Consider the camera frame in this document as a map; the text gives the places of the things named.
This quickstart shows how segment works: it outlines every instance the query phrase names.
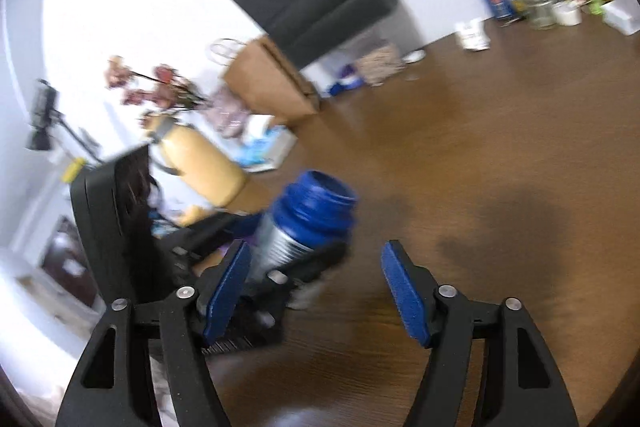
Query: blue pad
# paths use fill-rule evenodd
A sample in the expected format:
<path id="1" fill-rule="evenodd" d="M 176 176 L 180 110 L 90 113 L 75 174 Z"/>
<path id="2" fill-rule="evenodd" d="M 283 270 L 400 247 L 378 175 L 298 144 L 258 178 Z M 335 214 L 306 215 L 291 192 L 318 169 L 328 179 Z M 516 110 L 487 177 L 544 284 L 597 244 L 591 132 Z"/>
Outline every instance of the blue pad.
<path id="1" fill-rule="evenodd" d="M 207 324 L 204 328 L 203 335 L 209 345 L 224 335 L 226 326 L 229 324 L 236 303 L 240 298 L 244 280 L 249 273 L 251 248 L 242 241 L 238 251 L 234 255 L 235 249 L 234 245 L 231 245 L 220 265 L 205 270 L 205 273 L 209 270 L 224 270 L 207 304 Z"/>
<path id="2" fill-rule="evenodd" d="M 396 301 L 404 329 L 412 339 L 427 346 L 431 336 L 425 320 L 424 303 L 391 243 L 387 243 L 382 250 L 382 271 Z"/>

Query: brown paper bag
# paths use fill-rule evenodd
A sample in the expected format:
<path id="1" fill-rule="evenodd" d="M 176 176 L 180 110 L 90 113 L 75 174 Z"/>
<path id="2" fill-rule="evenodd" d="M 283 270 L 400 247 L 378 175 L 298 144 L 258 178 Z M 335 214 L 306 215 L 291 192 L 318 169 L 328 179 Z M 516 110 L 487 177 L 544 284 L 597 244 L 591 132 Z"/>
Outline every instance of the brown paper bag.
<path id="1" fill-rule="evenodd" d="M 267 36 L 242 48 L 223 79 L 255 114 L 272 114 L 279 122 L 293 124 L 318 112 L 313 85 Z"/>

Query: brown table surface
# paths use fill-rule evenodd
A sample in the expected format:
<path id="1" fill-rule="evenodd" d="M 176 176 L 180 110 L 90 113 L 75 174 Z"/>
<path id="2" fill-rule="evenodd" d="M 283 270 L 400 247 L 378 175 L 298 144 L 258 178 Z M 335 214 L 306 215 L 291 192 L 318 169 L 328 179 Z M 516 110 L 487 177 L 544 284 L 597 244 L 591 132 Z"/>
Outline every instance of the brown table surface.
<path id="1" fill-rule="evenodd" d="M 327 102 L 285 164 L 255 177 L 276 194 L 321 169 L 360 203 L 351 258 L 312 309 L 289 312 L 285 344 L 211 363 L 234 426 L 402 425 L 429 351 L 383 278 L 389 239 L 469 298 L 519 297 L 581 425 L 614 390 L 640 345 L 639 40 L 594 17 L 487 25 L 488 51 L 450 36 L 383 86 Z"/>

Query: blue gripper pad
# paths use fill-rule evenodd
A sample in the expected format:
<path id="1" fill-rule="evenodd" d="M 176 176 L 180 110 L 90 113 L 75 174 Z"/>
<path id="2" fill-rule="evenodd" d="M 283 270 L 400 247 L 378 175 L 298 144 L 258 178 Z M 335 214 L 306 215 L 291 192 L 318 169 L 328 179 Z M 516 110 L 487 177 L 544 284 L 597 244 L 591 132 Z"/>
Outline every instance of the blue gripper pad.
<path id="1" fill-rule="evenodd" d="M 209 293 L 212 292 L 205 310 L 201 308 L 201 302 L 198 302 L 198 311 L 206 318 L 203 336 L 209 345 L 225 333 L 226 326 L 229 324 L 236 303 L 240 298 L 250 264 L 251 248 L 249 245 L 244 241 L 234 241 L 227 250 L 222 263 L 207 268 L 200 277 L 200 280 L 209 279 L 205 288 L 200 292 L 200 296 L 207 297 L 207 287 Z"/>
<path id="2" fill-rule="evenodd" d="M 427 346 L 431 335 L 426 324 L 424 303 L 391 242 L 382 249 L 382 271 L 396 301 L 404 329 L 412 339 Z"/>

